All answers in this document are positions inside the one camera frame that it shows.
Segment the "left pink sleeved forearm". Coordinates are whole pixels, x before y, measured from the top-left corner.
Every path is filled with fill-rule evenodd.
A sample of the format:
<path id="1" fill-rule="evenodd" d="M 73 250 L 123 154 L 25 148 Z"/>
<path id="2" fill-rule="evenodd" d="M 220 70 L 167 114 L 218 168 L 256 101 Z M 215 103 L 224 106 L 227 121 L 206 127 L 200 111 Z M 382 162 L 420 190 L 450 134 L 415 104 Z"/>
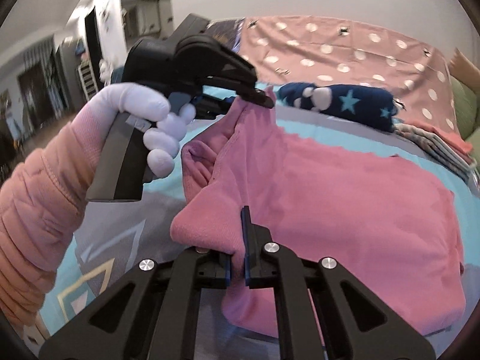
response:
<path id="1" fill-rule="evenodd" d="M 93 116 L 78 115 L 1 186 L 1 311 L 18 332 L 34 325 L 55 286 L 84 218 L 102 142 Z"/>

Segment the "left white gloved hand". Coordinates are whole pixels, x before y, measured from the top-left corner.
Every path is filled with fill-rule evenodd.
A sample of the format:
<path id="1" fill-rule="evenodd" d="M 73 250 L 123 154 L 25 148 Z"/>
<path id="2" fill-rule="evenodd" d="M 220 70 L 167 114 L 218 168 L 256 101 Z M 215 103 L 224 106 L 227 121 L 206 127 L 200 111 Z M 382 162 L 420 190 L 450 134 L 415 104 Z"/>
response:
<path id="1" fill-rule="evenodd" d="M 101 89 L 72 121 L 72 131 L 92 167 L 98 165 L 116 116 L 125 112 L 133 116 L 134 125 L 144 133 L 142 142 L 148 149 L 147 166 L 152 177 L 168 177 L 174 170 L 187 126 L 195 118 L 194 106 L 187 103 L 175 114 L 163 94 L 134 83 Z"/>

